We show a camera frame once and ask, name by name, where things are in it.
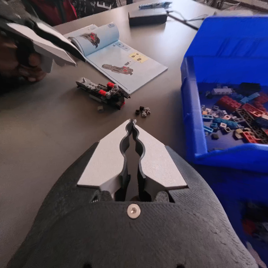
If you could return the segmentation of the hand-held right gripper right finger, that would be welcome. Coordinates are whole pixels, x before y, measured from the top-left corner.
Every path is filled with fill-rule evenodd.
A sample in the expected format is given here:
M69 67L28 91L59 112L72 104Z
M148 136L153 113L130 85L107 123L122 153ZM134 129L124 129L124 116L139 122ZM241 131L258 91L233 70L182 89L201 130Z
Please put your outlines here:
M184 189L187 183L170 156L166 146L134 124L132 136L139 155L139 195L157 195L161 191Z

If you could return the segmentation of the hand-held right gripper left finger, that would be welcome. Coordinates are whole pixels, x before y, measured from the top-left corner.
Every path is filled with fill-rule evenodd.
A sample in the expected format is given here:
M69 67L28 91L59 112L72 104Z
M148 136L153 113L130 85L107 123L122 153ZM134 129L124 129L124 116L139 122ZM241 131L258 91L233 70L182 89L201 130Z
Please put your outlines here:
M128 119L102 138L80 176L77 186L108 191L111 195L126 195L130 182L126 151L132 133Z

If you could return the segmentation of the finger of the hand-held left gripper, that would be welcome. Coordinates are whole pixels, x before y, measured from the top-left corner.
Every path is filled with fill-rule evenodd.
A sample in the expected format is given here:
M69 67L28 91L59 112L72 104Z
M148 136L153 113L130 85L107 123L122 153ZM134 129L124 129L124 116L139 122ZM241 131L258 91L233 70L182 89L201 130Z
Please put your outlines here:
M51 26L45 24L44 22L38 21L35 22L35 32L41 38L52 42L52 44L57 47L65 50L72 56L80 59L83 62L86 62L86 57L80 50L67 38L65 38L61 33L56 31Z
M34 30L29 27L17 23L8 23L7 25L16 32L22 34L22 36L29 38L33 42L34 50L37 53L53 59L57 65L77 66L76 62L64 49L59 48L52 42L38 36Z

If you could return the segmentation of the grey red toy brick model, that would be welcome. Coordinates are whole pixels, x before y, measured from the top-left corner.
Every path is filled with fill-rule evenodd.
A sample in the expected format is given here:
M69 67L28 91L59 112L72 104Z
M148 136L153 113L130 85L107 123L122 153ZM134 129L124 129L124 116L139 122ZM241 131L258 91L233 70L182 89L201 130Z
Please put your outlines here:
M130 94L112 82L108 82L106 85L95 84L82 77L76 81L76 85L78 89L87 92L90 98L118 110L124 106L125 100L130 98Z

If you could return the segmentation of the pile of toy bricks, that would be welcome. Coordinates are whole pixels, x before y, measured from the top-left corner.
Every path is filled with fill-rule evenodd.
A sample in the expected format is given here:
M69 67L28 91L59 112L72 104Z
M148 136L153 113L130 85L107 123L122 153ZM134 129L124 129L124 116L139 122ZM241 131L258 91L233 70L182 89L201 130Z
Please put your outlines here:
M268 208L263 203L247 201L242 209L244 232L262 246L268 245Z
M198 92L208 152L267 145L267 86L200 82Z

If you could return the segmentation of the blue plastic storage bin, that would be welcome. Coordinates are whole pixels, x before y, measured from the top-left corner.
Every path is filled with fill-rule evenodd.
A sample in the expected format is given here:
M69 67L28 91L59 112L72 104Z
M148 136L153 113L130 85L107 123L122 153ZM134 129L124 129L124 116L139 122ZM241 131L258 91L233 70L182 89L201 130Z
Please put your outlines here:
M246 249L249 250L253 258L255 259L258 267L268 267L268 248L262 246L258 241L253 240L249 235L247 235L242 226L242 209L244 203L251 201L253 203L263 203L267 205L267 198L257 198L256 196L239 194L218 194L217 195L228 218L229 221L238 235L241 242L245 245Z
M208 152L198 83L268 85L267 16L206 18L181 65L181 95L190 162L206 166L209 182L231 195L267 198L267 145L243 144Z

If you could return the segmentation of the grey desk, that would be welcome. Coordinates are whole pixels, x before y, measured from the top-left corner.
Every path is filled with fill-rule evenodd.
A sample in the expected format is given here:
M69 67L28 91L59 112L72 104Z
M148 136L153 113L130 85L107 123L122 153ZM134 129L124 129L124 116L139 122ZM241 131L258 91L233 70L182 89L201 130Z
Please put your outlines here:
M62 34L87 25L114 22L120 40L168 67L131 94L121 110L105 108L77 89L84 76L95 83L109 79L94 67L55 65L42 81L1 96L1 267L24 241L47 193L93 143L127 119L186 158L180 66L197 31L168 18L163 25L130 28L128 12L139 3L84 17L55 28ZM140 106L151 113L135 114Z

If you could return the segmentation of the person's left hand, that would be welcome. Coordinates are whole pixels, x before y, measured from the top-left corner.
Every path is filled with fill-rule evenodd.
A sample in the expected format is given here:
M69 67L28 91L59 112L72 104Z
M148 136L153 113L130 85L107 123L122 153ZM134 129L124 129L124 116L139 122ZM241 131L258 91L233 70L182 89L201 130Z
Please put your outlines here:
M7 37L0 37L0 73L4 77L23 77L29 82L41 81L46 72L41 69L41 56L32 53L28 66L19 63L16 55L17 46Z

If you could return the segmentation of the dark red cloth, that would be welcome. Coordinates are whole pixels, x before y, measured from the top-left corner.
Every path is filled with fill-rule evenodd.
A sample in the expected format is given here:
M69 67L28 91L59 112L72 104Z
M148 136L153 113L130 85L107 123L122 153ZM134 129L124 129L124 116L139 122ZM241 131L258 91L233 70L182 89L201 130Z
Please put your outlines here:
M34 14L51 26L77 19L75 7L70 0L29 0Z

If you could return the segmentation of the black printed cloth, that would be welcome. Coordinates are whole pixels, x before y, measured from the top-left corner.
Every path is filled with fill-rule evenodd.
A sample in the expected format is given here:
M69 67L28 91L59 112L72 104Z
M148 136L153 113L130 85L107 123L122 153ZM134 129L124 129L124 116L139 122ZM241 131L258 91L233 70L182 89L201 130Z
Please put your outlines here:
M72 0L72 5L77 18L83 18L135 2L136 0Z

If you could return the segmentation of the toy instruction booklet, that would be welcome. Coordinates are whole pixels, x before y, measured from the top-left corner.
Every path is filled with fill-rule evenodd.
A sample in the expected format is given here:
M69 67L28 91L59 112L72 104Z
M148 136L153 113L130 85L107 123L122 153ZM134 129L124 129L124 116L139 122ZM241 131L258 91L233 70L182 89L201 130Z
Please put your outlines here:
M64 37L77 47L89 64L129 95L168 69L121 42L114 23L100 27L92 24Z

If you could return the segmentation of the black rectangular case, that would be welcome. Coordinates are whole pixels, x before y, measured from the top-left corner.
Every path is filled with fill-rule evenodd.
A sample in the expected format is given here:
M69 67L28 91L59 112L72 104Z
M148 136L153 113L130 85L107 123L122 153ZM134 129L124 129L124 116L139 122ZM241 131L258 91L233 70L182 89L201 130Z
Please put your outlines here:
M164 8L137 9L128 13L130 27L164 24L167 17L168 13Z

